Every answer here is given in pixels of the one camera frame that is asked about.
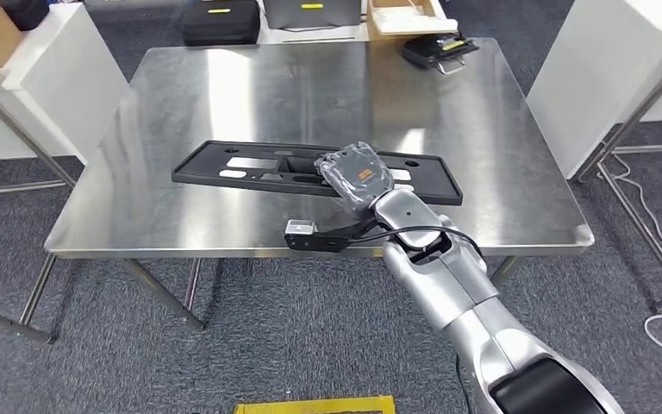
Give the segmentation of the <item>robot's grey right hand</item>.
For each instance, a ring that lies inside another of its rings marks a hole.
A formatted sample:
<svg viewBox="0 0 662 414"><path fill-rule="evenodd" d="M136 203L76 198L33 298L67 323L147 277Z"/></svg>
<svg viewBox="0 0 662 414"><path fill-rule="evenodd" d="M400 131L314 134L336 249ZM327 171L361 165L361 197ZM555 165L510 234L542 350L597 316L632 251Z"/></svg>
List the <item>robot's grey right hand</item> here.
<svg viewBox="0 0 662 414"><path fill-rule="evenodd" d="M363 141L322 154L314 166L340 197L340 205L357 219L369 216L373 203L395 184L390 169Z"/></svg>

